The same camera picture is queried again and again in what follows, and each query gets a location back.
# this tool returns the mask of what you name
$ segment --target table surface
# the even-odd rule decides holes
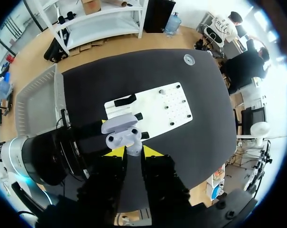
[[[190,54],[195,64],[184,62]],[[236,148],[236,128],[227,88],[215,60],[204,51],[157,49],[100,59],[65,73],[65,100],[72,125],[81,126],[106,118],[104,103],[132,93],[180,82],[193,120],[143,144],[170,154],[176,172],[191,189],[205,181],[225,163]],[[105,137],[80,142],[84,152],[102,149]],[[65,181],[65,195],[76,199],[83,183],[71,176]],[[61,186],[48,186],[62,194]],[[127,175],[121,192],[119,212],[148,207],[141,176],[140,157],[128,157]]]

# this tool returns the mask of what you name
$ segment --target blue water bottle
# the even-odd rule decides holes
[[[178,17],[178,13],[174,12],[173,15],[170,16],[167,22],[167,26],[164,29],[164,32],[169,36],[173,36],[176,34],[179,25],[181,24],[181,19]]]

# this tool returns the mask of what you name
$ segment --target white pegboard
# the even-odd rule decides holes
[[[143,120],[140,120],[136,127],[142,132],[148,132],[150,138],[171,131],[193,119],[185,93],[179,82],[135,95],[137,100],[130,105],[115,107],[114,101],[105,103],[104,107],[108,119],[127,113],[133,115],[142,113]]]

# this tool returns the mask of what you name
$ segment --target white crate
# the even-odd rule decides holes
[[[61,109],[66,109],[63,75],[54,64],[17,94],[15,123],[18,136],[54,130],[61,118]]]

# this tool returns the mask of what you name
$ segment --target person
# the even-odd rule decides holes
[[[254,47],[254,39],[250,37],[247,41],[247,51],[229,59],[220,68],[221,73],[225,74],[230,82],[228,89],[230,95],[251,83],[253,77],[265,78],[267,74],[263,65],[270,60],[268,50],[262,47],[257,51]]]
[[[223,41],[232,42],[238,35],[236,26],[243,22],[239,13],[232,11],[229,17],[218,15],[209,26]]]

